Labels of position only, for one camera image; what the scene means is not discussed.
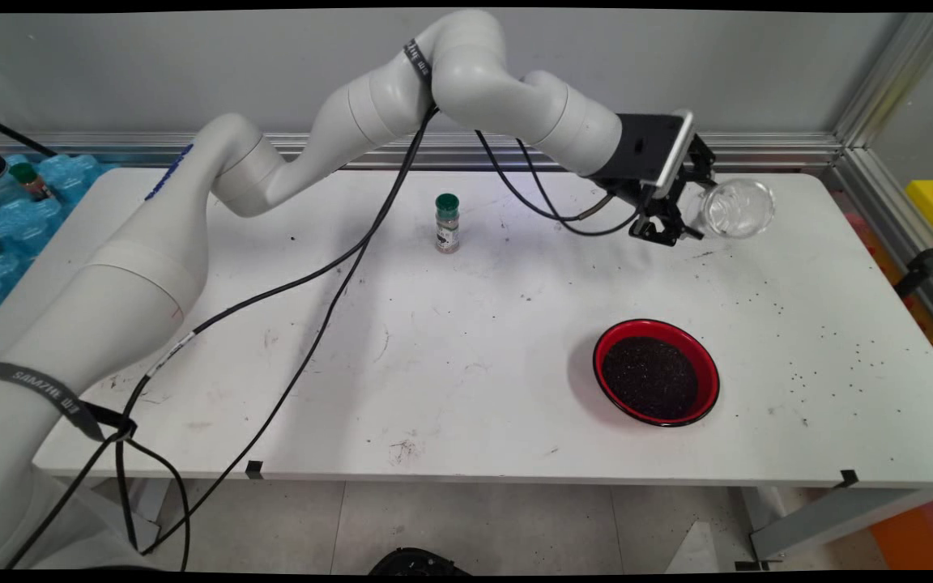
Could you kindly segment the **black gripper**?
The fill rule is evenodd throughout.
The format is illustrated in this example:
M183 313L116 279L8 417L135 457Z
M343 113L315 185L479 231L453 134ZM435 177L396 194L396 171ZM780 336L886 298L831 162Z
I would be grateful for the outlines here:
M704 239L703 232L684 222L678 202L689 182L716 185L716 155L697 134L693 134L686 155L690 165L685 167L685 177L675 177L669 187L646 185L634 178L596 178L596 185L601 189L641 212L640 218L630 226L630 236L662 246L675 246L681 237Z

